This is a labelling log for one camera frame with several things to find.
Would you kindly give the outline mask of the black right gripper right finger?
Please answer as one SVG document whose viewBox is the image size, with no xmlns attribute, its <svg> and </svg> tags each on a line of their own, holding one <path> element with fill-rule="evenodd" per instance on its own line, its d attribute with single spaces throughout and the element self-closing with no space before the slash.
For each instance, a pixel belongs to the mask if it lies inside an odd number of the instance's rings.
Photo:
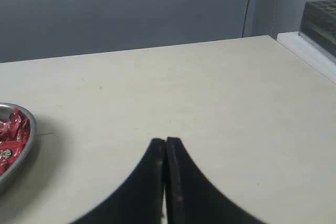
<svg viewBox="0 0 336 224">
<path fill-rule="evenodd" d="M 179 138 L 167 138 L 165 163 L 168 223 L 262 223 L 204 176 Z"/>
</svg>

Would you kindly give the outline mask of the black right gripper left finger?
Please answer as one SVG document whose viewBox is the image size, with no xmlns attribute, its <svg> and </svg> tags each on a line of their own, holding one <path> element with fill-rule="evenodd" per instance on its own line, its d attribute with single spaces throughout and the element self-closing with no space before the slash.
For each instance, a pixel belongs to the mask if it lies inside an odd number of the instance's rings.
<svg viewBox="0 0 336 224">
<path fill-rule="evenodd" d="M 74 223 L 161 223 L 165 141 L 154 138 L 129 177 Z"/>
</svg>

